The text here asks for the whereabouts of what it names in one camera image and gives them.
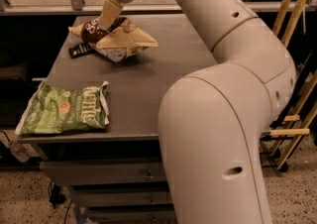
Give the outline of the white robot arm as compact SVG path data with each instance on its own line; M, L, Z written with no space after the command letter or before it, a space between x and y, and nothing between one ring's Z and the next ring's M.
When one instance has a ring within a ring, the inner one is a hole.
M133 0L115 0L111 22ZM178 224L272 224L262 132L296 81L284 44L241 0L175 0L217 63L178 80L158 112L161 158Z

